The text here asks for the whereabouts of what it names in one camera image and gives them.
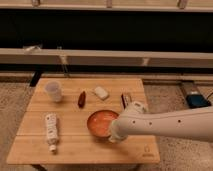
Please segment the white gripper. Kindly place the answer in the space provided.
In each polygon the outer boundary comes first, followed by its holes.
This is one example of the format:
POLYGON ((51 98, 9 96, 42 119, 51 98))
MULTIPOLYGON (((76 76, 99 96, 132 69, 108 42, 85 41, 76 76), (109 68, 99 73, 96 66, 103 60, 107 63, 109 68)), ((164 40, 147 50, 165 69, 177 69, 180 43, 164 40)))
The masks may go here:
POLYGON ((109 126, 110 137, 108 140, 112 143, 124 141, 127 135, 123 134, 118 127, 117 121, 113 120, 109 126))

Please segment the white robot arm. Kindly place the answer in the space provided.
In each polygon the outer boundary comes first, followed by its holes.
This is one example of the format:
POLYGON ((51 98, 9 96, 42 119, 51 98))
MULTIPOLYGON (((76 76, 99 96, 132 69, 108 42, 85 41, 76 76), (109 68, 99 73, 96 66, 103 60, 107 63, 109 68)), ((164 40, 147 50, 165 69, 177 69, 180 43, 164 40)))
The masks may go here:
POLYGON ((109 126, 111 142, 129 135, 156 135, 213 142, 213 107, 148 114, 145 106, 131 102, 109 126))

